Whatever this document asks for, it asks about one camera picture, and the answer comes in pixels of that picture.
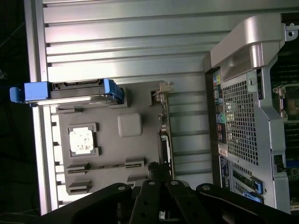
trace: metal grille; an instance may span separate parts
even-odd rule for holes
[[[223,89],[228,152],[258,165],[253,94],[246,81]]]
[[[239,183],[237,183],[236,181],[234,181],[234,187],[238,191],[240,191],[242,194],[243,194],[243,192],[247,192],[247,190],[242,185],[240,185]]]
[[[246,174],[252,176],[252,173],[251,173],[249,170],[247,170],[247,169],[245,169],[245,168],[239,166],[238,164],[235,164],[234,162],[233,162],[233,166],[236,167],[237,169],[243,171],[244,173],[246,173]]]

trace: bolt hole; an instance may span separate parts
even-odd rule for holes
[[[147,216],[147,213],[143,212],[143,213],[140,214],[140,216],[141,216],[142,218],[145,218],[145,217]]]
[[[198,217],[199,217],[199,215],[198,215],[197,212],[194,212],[194,213],[193,213],[193,216],[194,216],[194,218],[198,218]]]

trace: slot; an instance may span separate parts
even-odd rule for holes
[[[263,182],[255,177],[250,177],[247,178],[239,173],[237,173],[236,171],[233,171],[233,176],[238,179],[239,181],[241,181],[242,183],[244,183],[246,186],[252,188],[253,190],[256,191],[256,193],[258,194],[263,194]]]
[[[255,192],[243,192],[243,196],[251,199],[253,201],[259,202],[263,204],[263,198],[260,197],[257,193]]]

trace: dark background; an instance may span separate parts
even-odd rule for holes
[[[39,214],[32,111],[9,99],[9,87],[29,82],[26,41],[23,0],[0,0],[0,221],[21,223],[32,217],[4,213]]]

